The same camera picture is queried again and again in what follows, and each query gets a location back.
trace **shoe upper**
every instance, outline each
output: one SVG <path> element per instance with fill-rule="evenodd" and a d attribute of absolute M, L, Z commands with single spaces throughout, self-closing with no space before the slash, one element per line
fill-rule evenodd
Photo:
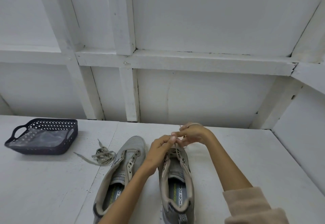
<path fill-rule="evenodd" d="M 167 221 L 174 223 L 194 222 L 194 186 L 190 176 L 188 157 L 179 146 L 172 147 L 166 153 L 164 162 L 159 166 L 159 184 L 161 202 Z M 173 199 L 169 198 L 169 179 L 177 179 L 186 185 L 187 198 L 182 200 L 180 206 Z"/>
<path fill-rule="evenodd" d="M 131 137 L 122 148 L 120 148 L 111 168 L 105 175 L 95 198 L 93 211 L 95 217 L 98 219 L 97 221 L 99 221 L 109 209 L 109 207 L 103 209 L 104 199 L 109 186 L 120 183 L 125 187 L 136 171 L 140 168 L 145 158 L 146 145 L 144 139 L 140 136 Z"/>

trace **basket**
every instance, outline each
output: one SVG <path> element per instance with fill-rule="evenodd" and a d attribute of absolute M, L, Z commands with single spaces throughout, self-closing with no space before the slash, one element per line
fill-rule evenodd
<path fill-rule="evenodd" d="M 15 133 L 20 128 L 26 128 L 19 137 L 15 137 Z M 46 131 L 67 131 L 67 135 L 62 140 L 62 142 L 55 147 L 47 147 L 46 144 L 43 147 L 31 147 L 31 146 L 9 146 L 9 144 L 13 141 L 16 141 L 21 136 L 25 135 L 29 132 L 30 128 L 38 129 L 38 130 L 46 130 Z M 30 154 L 30 155 L 61 155 L 65 153 L 72 142 L 78 135 L 78 121 L 76 119 L 43 119 L 37 118 L 32 119 L 25 125 L 20 125 L 16 127 L 11 137 L 5 142 L 5 146 L 10 148 L 16 152 L 22 154 Z"/>

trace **sneaker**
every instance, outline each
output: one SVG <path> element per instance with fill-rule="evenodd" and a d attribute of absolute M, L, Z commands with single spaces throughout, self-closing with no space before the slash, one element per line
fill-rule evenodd
<path fill-rule="evenodd" d="M 194 186 L 184 148 L 171 148 L 158 169 L 165 224 L 193 224 Z"/>
<path fill-rule="evenodd" d="M 140 136 L 133 136 L 120 148 L 97 192 L 93 211 L 94 224 L 107 213 L 110 206 L 123 192 L 132 176 L 146 158 L 146 144 Z"/>

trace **sleeve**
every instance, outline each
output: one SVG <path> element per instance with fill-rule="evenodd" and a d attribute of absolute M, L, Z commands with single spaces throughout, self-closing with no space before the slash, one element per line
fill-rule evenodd
<path fill-rule="evenodd" d="M 225 224 L 289 224 L 283 209 L 271 209 L 259 187 L 223 192 L 231 217 Z"/>

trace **hand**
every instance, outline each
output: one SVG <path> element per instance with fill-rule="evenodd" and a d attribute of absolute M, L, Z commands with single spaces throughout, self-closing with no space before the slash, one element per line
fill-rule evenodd
<path fill-rule="evenodd" d="M 205 128 L 199 123 L 187 123 L 183 125 L 180 131 L 172 132 L 172 136 L 176 137 L 184 137 L 182 140 L 178 139 L 176 142 L 181 147 L 187 146 L 189 144 L 199 142 L 201 144 L 205 144 L 205 135 L 208 132 L 211 132 L 209 129 Z"/>
<path fill-rule="evenodd" d="M 164 135 L 155 139 L 149 149 L 147 158 L 143 162 L 143 166 L 147 168 L 149 175 L 153 175 L 157 167 L 163 161 L 165 154 L 175 144 L 176 137 Z"/>

